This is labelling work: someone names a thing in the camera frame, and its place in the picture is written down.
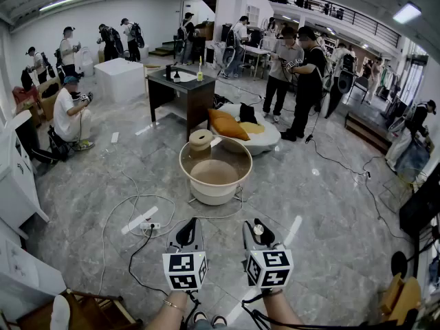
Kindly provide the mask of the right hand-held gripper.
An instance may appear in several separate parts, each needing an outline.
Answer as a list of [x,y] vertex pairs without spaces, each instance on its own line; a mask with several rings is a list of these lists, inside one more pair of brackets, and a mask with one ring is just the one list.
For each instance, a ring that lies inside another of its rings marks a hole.
[[284,288],[294,269],[291,250],[283,246],[283,238],[277,229],[261,219],[256,219],[256,241],[273,250],[256,250],[254,228],[248,221],[242,227],[246,255],[245,272],[248,285],[258,288]]

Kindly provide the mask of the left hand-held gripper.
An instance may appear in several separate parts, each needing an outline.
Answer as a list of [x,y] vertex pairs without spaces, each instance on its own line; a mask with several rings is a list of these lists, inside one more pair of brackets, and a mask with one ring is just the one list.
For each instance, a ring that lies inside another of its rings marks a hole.
[[[204,247],[201,222],[193,217],[176,234],[180,247],[193,243],[194,248]],[[162,255],[164,274],[172,291],[198,291],[202,288],[208,263],[206,253],[201,250],[183,251],[177,246],[170,246]]]

